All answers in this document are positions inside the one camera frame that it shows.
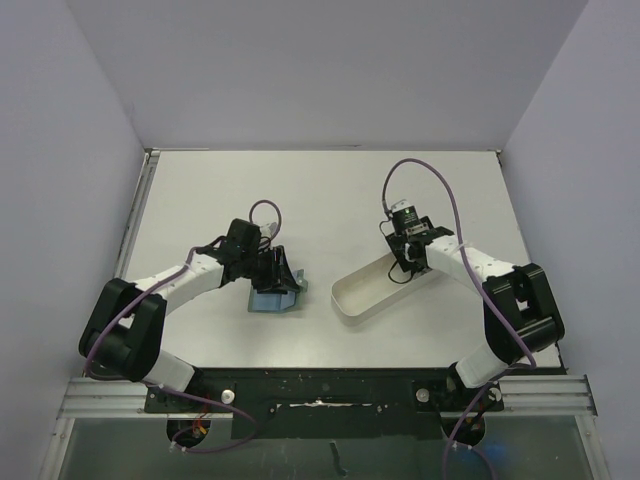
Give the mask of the green leather card holder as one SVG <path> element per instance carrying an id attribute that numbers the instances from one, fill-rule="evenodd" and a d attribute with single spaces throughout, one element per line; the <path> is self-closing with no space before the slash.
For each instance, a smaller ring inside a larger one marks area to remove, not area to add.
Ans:
<path id="1" fill-rule="evenodd" d="M 247 311 L 249 313 L 283 314 L 295 310 L 308 289 L 308 282 L 304 269 L 295 270 L 293 277 L 296 285 L 300 288 L 298 292 L 258 293 L 252 289 L 249 294 Z"/>

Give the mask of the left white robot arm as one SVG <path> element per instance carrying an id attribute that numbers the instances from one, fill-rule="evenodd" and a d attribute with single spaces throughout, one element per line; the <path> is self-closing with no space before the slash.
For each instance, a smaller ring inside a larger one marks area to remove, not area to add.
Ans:
<path id="1" fill-rule="evenodd" d="M 161 348 L 166 317 L 238 279 L 251 284 L 250 311 L 293 309 L 307 281 L 290 268 L 284 247 L 271 243 L 276 230 L 235 219 L 226 234 L 191 248 L 179 265 L 136 281 L 108 281 L 79 341 L 85 374 L 164 388 L 180 410 L 198 407 L 204 395 L 199 370 Z"/>

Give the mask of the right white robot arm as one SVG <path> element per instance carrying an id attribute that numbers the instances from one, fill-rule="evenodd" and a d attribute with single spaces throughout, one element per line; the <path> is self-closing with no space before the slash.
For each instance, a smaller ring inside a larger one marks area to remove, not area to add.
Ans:
<path id="1" fill-rule="evenodd" d="M 564 337 L 563 320 L 539 265 L 515 265 L 467 246 L 405 200 L 385 214 L 393 226 L 385 240 L 403 272 L 440 272 L 482 299 L 484 340 L 450 368 L 445 395 L 452 406 L 469 408 L 490 380 Z"/>

